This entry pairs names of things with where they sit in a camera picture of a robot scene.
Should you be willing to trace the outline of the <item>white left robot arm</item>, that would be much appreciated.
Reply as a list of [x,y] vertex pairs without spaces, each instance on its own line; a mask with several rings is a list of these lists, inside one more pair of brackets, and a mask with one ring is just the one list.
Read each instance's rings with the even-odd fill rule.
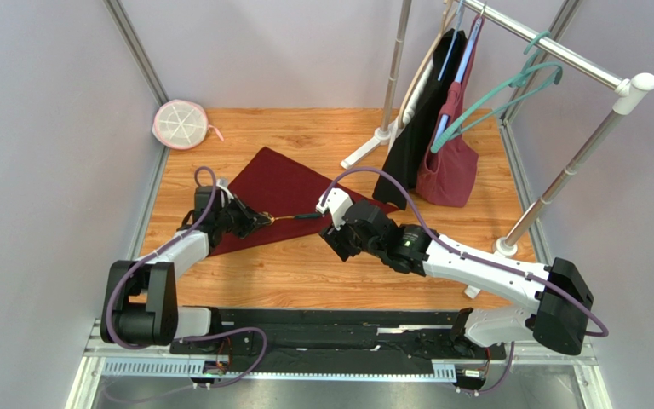
[[223,237],[244,239],[272,223],[264,212],[218,187],[198,187],[194,207],[164,245],[135,260],[112,264],[100,324],[100,337],[126,349],[166,346],[210,335],[215,310],[181,307],[177,280],[209,256]]

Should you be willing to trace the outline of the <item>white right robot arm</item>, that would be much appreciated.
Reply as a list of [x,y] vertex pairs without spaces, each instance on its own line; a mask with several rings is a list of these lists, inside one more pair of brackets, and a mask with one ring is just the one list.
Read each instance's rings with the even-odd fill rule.
[[545,265],[495,256],[420,225],[397,225],[366,200],[332,198],[316,210],[330,216],[320,235],[343,261],[367,253],[398,273],[461,282],[510,302],[463,309],[454,337],[480,347],[534,339],[556,353],[582,352],[594,295],[573,262],[555,258]]

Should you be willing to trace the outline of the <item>gold spoon green handle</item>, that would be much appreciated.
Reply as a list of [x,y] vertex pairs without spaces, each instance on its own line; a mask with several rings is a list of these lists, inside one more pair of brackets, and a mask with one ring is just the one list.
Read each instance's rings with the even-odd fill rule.
[[297,214],[297,215],[287,215],[287,216],[274,216],[270,213],[263,212],[262,215],[268,220],[269,224],[274,224],[275,222],[279,221],[286,221],[286,220],[311,220],[311,219],[318,219],[322,216],[322,214],[318,212],[313,212],[313,213],[303,213],[303,214]]

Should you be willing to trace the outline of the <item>dark red cloth napkin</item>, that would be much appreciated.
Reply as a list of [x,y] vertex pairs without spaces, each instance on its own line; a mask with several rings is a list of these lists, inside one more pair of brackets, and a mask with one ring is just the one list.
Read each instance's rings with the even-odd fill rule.
[[[257,211],[273,216],[312,213],[331,179],[281,153],[263,147],[228,185],[231,193]],[[212,255],[270,245],[317,234],[329,218],[281,220],[245,239],[227,234]]]

